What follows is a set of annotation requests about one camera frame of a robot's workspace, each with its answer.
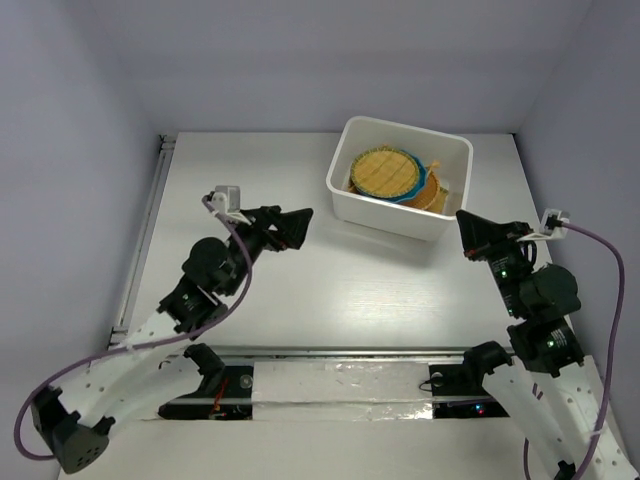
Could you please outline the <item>leaf-shaped bamboo plate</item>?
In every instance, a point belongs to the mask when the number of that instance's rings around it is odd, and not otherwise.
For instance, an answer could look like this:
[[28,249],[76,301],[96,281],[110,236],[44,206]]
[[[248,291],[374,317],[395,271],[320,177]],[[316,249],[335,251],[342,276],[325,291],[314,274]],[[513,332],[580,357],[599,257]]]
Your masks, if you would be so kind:
[[415,198],[403,201],[402,205],[434,214],[442,214],[448,195],[449,190],[442,185],[439,177],[430,173],[425,187]]

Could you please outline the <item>boat-shaped woven basket plate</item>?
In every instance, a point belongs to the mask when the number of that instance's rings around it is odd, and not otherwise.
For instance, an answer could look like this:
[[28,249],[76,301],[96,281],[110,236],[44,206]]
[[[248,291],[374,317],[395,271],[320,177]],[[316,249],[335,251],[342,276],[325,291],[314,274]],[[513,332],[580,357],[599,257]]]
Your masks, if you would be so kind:
[[[440,166],[441,166],[441,163],[440,163],[440,161],[439,161],[439,160],[434,160],[434,161],[432,161],[432,162],[431,162],[431,163],[426,167],[426,169],[427,169],[427,173],[428,173],[429,175],[433,174],[433,173],[434,173],[434,171],[436,171],[436,170],[438,170],[438,169],[440,168]],[[346,190],[347,190],[348,192],[350,192],[350,193],[358,193],[358,190],[357,190],[357,188],[356,188],[356,186],[355,186],[355,184],[353,183],[353,181],[352,181],[352,179],[351,179],[351,178],[348,178],[347,185],[346,185]]]

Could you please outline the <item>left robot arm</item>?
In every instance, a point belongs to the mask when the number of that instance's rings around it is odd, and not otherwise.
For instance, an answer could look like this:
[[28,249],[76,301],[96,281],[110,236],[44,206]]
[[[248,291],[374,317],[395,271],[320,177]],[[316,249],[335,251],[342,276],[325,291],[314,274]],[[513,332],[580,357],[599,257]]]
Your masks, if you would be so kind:
[[176,287],[142,326],[115,348],[51,375],[21,407],[47,445],[47,459],[64,473],[91,465],[145,403],[178,396],[172,378],[189,364],[186,381],[195,392],[209,395],[219,388],[224,364],[199,337],[233,313],[224,298],[244,300],[260,254],[300,249],[313,217],[310,208],[284,212],[279,206],[211,213],[228,239],[198,240]]

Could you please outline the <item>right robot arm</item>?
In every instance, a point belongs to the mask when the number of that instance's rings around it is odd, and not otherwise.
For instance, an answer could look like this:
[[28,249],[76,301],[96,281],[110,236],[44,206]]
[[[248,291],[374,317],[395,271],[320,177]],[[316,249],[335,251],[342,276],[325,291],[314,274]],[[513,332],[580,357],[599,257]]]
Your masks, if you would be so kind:
[[507,329],[510,351],[491,341],[465,352],[462,384],[486,391],[501,405],[550,478],[638,478],[607,422],[612,374],[605,374],[601,392],[595,392],[587,356],[567,321],[581,307],[577,281],[560,265],[535,265],[537,243],[577,232],[610,249],[623,291],[619,251],[557,209],[545,211],[538,229],[465,210],[456,220],[465,257],[488,265],[507,313],[517,321]]

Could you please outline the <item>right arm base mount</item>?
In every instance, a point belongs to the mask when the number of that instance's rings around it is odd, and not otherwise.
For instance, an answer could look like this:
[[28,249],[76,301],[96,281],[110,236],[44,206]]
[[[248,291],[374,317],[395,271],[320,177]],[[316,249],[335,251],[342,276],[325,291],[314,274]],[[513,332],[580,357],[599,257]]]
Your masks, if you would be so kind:
[[497,342],[467,349],[461,363],[429,366],[429,378],[420,385],[437,398],[436,419],[508,417],[502,405],[482,387],[482,381],[502,365],[511,366],[512,356]]

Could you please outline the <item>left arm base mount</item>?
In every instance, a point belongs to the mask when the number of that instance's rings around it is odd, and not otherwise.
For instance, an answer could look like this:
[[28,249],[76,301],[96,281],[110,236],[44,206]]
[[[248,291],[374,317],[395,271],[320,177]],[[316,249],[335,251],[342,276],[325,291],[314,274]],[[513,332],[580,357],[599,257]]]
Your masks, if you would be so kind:
[[253,418],[252,364],[227,365],[205,344],[186,348],[183,357],[196,367],[197,387],[158,408],[164,420],[240,421]]

